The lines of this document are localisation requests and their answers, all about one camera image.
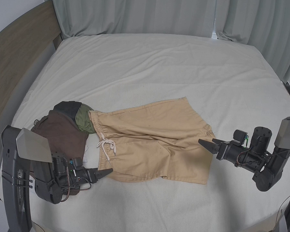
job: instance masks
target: headboard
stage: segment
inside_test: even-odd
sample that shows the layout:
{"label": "headboard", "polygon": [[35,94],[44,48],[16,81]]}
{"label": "headboard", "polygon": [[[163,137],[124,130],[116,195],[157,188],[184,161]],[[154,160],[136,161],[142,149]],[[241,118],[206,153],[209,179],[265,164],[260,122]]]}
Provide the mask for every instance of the headboard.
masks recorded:
{"label": "headboard", "polygon": [[[0,32],[0,134],[61,39],[52,0],[31,9]],[[0,165],[2,145],[0,138]]]}

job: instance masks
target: brown cloth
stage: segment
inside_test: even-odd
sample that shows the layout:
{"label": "brown cloth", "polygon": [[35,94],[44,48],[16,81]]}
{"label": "brown cloth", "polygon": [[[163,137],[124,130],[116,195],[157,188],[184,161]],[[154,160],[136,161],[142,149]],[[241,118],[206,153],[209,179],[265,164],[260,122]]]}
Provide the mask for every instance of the brown cloth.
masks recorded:
{"label": "brown cloth", "polygon": [[206,184],[212,154],[198,140],[211,141],[215,136],[187,98],[111,113],[89,111],[89,115],[105,142],[105,153],[100,145],[99,169],[113,168],[108,177],[138,182],[162,176]]}
{"label": "brown cloth", "polygon": [[[50,110],[47,116],[32,127],[31,131],[48,139],[52,153],[64,153],[67,160],[76,157],[83,159],[88,132],[80,131],[69,116]],[[78,192],[70,191],[70,195],[76,195]]]}

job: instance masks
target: curtain fold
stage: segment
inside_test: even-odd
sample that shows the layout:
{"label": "curtain fold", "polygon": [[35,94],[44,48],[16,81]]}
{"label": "curtain fold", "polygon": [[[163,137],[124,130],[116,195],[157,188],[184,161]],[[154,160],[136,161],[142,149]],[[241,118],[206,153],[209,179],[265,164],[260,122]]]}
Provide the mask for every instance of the curtain fold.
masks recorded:
{"label": "curtain fold", "polygon": [[211,37],[216,0],[53,0],[64,38],[101,33]]}
{"label": "curtain fold", "polygon": [[217,0],[218,39],[255,46],[286,82],[290,76],[290,0]]}

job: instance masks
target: tan shorts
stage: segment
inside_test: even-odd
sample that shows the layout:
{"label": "tan shorts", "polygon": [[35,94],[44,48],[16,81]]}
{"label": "tan shorts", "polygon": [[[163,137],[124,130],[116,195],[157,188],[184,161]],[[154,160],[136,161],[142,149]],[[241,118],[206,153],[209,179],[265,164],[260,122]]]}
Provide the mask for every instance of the tan shorts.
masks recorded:
{"label": "tan shorts", "polygon": [[115,155],[111,144],[104,144],[105,153],[100,145],[99,169],[113,168],[108,177],[206,184],[212,154],[198,140],[215,136],[186,97],[110,113],[89,111],[89,117],[100,140],[103,134],[116,146]]}

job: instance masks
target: drawstring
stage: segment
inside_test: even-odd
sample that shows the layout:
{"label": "drawstring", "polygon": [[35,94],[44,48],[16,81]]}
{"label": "drawstring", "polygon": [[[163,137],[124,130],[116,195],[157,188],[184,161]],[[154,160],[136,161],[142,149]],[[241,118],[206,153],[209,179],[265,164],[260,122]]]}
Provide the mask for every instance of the drawstring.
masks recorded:
{"label": "drawstring", "polygon": [[111,139],[107,139],[104,137],[104,135],[101,133],[101,137],[102,137],[102,140],[97,144],[97,148],[101,145],[102,146],[102,149],[103,149],[103,152],[109,162],[109,164],[111,165],[110,161],[109,161],[109,157],[107,155],[107,153],[105,152],[105,149],[104,149],[104,144],[107,143],[107,144],[110,144],[110,147],[112,150],[114,150],[114,154],[116,155],[116,146],[115,146],[115,142]]}

